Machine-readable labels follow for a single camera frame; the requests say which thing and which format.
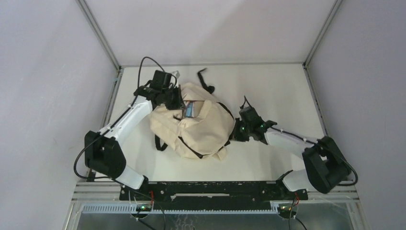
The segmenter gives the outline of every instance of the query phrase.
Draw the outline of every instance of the black motor joint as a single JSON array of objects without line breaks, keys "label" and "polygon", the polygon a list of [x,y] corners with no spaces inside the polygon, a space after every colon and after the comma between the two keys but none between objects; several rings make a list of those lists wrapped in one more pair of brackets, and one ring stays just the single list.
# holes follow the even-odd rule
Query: black motor joint
[{"label": "black motor joint", "polygon": [[140,95],[150,100],[153,108],[164,104],[168,110],[181,109],[183,107],[180,87],[175,87],[170,79],[172,74],[156,70],[154,77],[146,85],[141,86],[134,92],[134,96]]},{"label": "black motor joint", "polygon": [[249,137],[268,144],[265,139],[265,132],[269,127],[276,125],[273,121],[264,121],[257,111],[247,106],[239,112],[241,118],[236,119],[232,139],[235,141],[249,141]]}]

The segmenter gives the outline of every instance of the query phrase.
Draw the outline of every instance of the metal grille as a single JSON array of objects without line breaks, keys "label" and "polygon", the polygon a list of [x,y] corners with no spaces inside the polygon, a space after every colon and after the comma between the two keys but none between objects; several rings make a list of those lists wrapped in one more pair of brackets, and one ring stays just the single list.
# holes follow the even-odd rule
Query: metal grille
[{"label": "metal grille", "polygon": [[[165,214],[277,214],[278,204],[271,204],[270,209],[265,210],[164,210]],[[125,214],[137,213],[137,205],[129,204],[86,204],[82,213],[106,213],[106,214]],[[151,212],[140,212],[141,214],[161,214],[160,209],[153,209]]]}]

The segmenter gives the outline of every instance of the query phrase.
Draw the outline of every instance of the backpack strap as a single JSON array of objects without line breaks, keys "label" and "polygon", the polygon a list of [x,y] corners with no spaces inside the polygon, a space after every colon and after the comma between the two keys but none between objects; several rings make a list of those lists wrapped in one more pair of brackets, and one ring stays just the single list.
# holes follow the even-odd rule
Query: backpack strap
[{"label": "backpack strap", "polygon": [[204,69],[200,70],[199,72],[197,72],[197,76],[199,77],[199,81],[200,81],[200,84],[202,85],[202,88],[205,89],[210,94],[212,94],[215,90],[215,87],[213,85],[207,86],[206,82],[204,82],[203,76],[201,74],[201,72],[204,72],[206,69],[207,68],[204,68]]},{"label": "backpack strap", "polygon": [[168,145],[167,144],[163,144],[161,146],[161,139],[159,139],[159,137],[157,135],[155,135],[155,147],[159,150],[159,151],[164,151],[166,149]]}]

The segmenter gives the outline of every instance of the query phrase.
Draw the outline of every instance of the white table surface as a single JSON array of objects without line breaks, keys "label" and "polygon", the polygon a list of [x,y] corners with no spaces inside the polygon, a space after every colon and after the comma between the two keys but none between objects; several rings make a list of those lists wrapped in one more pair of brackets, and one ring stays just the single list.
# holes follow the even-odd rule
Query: white table surface
[{"label": "white table surface", "polygon": [[[180,72],[179,82],[199,84],[196,73],[203,73],[208,85],[215,86],[214,96],[239,117],[244,95],[264,120],[276,121],[284,129],[308,137],[323,137],[315,104],[300,64],[275,65],[208,65],[164,67]],[[156,67],[143,67],[141,84],[152,79]],[[133,99],[138,67],[128,67],[115,100],[114,121]],[[127,162],[150,181],[258,181],[276,180],[288,170],[304,168],[303,161],[278,147],[258,141],[232,142],[223,161],[216,158],[190,160],[172,149],[155,149],[149,119],[144,118],[123,144]]]}]

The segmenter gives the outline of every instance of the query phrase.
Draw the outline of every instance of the red wire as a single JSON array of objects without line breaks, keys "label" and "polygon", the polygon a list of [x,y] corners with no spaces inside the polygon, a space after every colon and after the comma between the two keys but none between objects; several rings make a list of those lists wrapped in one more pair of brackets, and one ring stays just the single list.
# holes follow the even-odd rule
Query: red wire
[{"label": "red wire", "polygon": [[300,200],[300,198],[297,196],[297,193],[294,193],[295,195],[296,195],[296,204],[295,204],[295,206],[296,205],[298,205],[299,204],[299,200]]},{"label": "red wire", "polygon": [[151,198],[154,199],[154,192],[149,191],[149,193],[151,194]]}]

